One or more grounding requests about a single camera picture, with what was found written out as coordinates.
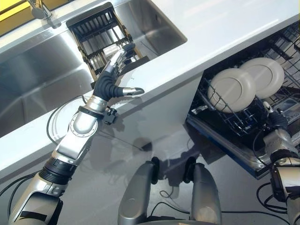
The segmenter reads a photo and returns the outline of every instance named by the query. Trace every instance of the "kitchen sink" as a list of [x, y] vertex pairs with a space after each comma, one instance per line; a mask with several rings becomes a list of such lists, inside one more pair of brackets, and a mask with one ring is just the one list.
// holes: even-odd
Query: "kitchen sink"
[[[141, 55], [149, 60], [187, 41], [150, 0], [112, 4]], [[0, 49], [0, 137], [91, 90], [94, 80], [66, 26], [79, 12], [61, 19], [58, 30], [48, 28]]]

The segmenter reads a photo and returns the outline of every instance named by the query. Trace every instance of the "metal bracket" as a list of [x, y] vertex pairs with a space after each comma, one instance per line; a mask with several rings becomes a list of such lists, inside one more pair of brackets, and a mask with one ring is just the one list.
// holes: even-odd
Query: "metal bracket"
[[111, 125], [112, 123], [115, 123], [117, 119], [117, 110], [110, 108], [109, 110], [105, 111], [103, 120], [105, 121], [105, 124]]

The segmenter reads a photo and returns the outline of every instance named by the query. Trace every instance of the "faucet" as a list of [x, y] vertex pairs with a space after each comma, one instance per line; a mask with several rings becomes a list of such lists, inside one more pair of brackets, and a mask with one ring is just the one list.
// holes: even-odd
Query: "faucet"
[[30, 4], [30, 10], [34, 18], [40, 20], [46, 20], [52, 28], [58, 28], [61, 23], [53, 19], [51, 11], [43, 3], [42, 0], [27, 0]]

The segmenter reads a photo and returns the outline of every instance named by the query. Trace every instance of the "wire rack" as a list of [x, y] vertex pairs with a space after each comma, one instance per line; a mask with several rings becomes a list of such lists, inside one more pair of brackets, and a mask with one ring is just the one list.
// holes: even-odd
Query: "wire rack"
[[[106, 47], [117, 48], [132, 42], [132, 37], [116, 15], [111, 3], [106, 3], [67, 21], [83, 61], [88, 65], [94, 80], [110, 59], [104, 53]], [[141, 56], [135, 48], [132, 61]]]
[[[287, 117], [289, 123], [292, 123], [297, 118], [300, 118], [300, 35], [299, 22], [292, 24], [286, 29], [276, 34], [276, 38], [270, 38], [268, 48], [264, 48], [259, 52], [252, 54], [245, 60], [240, 60], [234, 65], [228, 67], [237, 68], [245, 61], [256, 57], [266, 57], [276, 60], [284, 69], [285, 79], [282, 87], [273, 96], [264, 99], [274, 108], [288, 105], [285, 109], [291, 109], [290, 115]], [[255, 97], [253, 102], [240, 112], [233, 112], [229, 105], [222, 99], [219, 93], [211, 86], [210, 82], [213, 76], [208, 74], [203, 76], [198, 87], [197, 96], [194, 98], [192, 107], [199, 105], [199, 102], [204, 103], [211, 111], [216, 111], [219, 117], [234, 131], [238, 136], [248, 135], [261, 129], [267, 120], [267, 112], [263, 107], [261, 99]], [[210, 99], [207, 98], [207, 91], [212, 88], [211, 97], [217, 98], [218, 101], [213, 105]], [[231, 113], [217, 111], [217, 104], [224, 105]]]

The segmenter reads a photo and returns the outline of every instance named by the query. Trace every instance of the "robotic arm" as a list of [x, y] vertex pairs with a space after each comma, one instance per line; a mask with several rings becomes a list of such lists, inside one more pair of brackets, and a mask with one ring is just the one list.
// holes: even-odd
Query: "robotic arm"
[[43, 169], [35, 175], [15, 205], [9, 225], [55, 225], [62, 209], [60, 196], [67, 189], [77, 166], [88, 151], [87, 143], [96, 133], [101, 120], [114, 123], [116, 110], [106, 109], [113, 97], [143, 94], [141, 88], [121, 88], [115, 85], [123, 62], [131, 57], [135, 44], [123, 46], [100, 74], [93, 95], [70, 122], [67, 135], [61, 140]]
[[265, 152], [269, 155], [273, 196], [287, 205], [291, 225], [300, 225], [300, 157], [287, 132], [287, 120], [264, 102], [269, 113], [271, 129], [264, 137]]

